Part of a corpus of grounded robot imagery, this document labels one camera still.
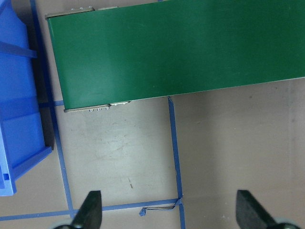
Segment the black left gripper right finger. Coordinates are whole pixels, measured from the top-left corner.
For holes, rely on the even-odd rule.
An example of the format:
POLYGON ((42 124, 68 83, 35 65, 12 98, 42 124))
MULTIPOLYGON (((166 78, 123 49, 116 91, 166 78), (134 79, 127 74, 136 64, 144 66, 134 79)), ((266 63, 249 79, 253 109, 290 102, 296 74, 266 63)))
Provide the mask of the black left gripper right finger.
POLYGON ((241 229, 267 229, 277 224, 248 190, 237 190, 235 216, 241 229))

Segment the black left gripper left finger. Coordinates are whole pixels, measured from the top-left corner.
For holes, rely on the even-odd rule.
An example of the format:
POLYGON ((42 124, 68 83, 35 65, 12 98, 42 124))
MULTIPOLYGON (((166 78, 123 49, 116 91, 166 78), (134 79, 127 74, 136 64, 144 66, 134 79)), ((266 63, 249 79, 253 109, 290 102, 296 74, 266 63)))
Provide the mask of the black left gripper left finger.
POLYGON ((90 191, 70 224, 72 229, 99 229, 102 223, 102 196, 90 191))

